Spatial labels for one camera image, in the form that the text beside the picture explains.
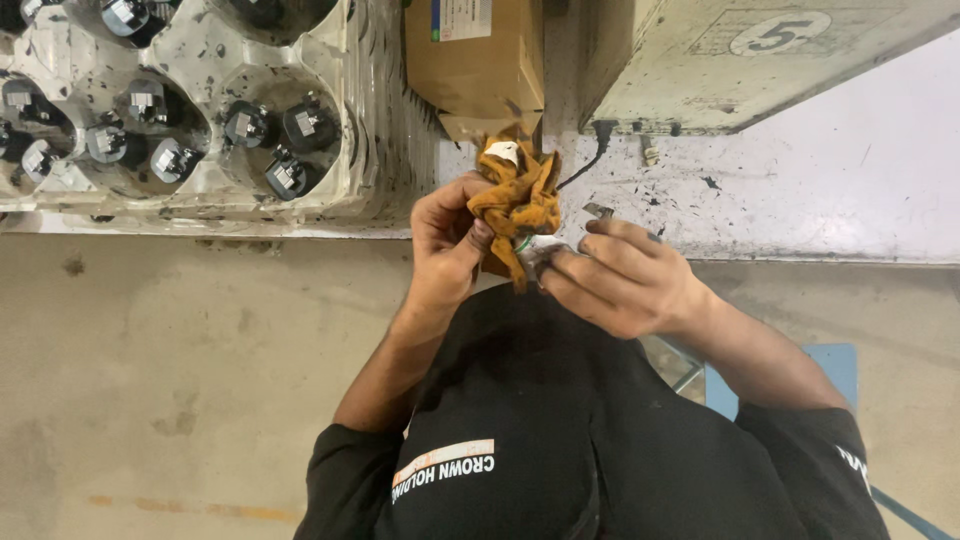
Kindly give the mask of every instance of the cardboard box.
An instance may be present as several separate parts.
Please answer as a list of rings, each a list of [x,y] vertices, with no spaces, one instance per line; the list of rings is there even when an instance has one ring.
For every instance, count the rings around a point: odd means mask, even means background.
[[[405,18],[407,84],[448,113],[441,121],[451,138],[509,124],[504,100],[524,118],[536,116],[536,127],[543,110],[541,0],[413,0]]]
[[[498,134],[515,122],[513,118],[472,118],[445,112],[438,114],[438,116],[440,117],[440,123],[444,125],[446,134],[450,136],[450,140],[456,142],[472,142],[484,134]],[[537,128],[542,116],[542,112],[525,112],[523,114],[523,123],[526,124],[530,133]]]

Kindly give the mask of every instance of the man's right hand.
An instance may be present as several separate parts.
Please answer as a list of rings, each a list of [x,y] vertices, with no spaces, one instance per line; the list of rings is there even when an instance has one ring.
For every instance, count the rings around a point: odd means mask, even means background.
[[[655,234],[626,221],[587,223],[577,255],[554,254],[542,287],[584,319],[624,339],[684,334],[716,300],[686,259]]]

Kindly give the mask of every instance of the label on box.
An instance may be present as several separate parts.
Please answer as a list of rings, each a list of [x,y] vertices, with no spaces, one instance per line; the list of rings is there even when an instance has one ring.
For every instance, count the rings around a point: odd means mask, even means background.
[[[432,0],[431,41],[488,37],[492,33],[493,0]]]

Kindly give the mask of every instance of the dirty rag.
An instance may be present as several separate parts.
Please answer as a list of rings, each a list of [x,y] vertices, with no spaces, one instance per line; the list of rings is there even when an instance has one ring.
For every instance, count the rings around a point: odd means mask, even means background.
[[[516,163],[488,153],[494,144],[503,142],[516,143]],[[526,272],[514,253],[512,239],[527,234],[553,234],[560,228],[560,154],[537,152],[521,123],[486,137],[478,148],[481,150],[477,152],[477,170],[496,184],[467,203],[473,215],[496,233],[491,254],[481,268],[513,280],[515,292],[526,292]]]

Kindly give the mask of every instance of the white label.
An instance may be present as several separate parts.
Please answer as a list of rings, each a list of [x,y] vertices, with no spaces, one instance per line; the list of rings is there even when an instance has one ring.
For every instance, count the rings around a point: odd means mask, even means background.
[[[799,47],[830,27],[824,12],[796,12],[765,20],[733,39],[730,52],[741,57],[773,55]]]
[[[438,24],[440,41],[488,37],[492,33],[493,0],[433,0],[439,4]]]

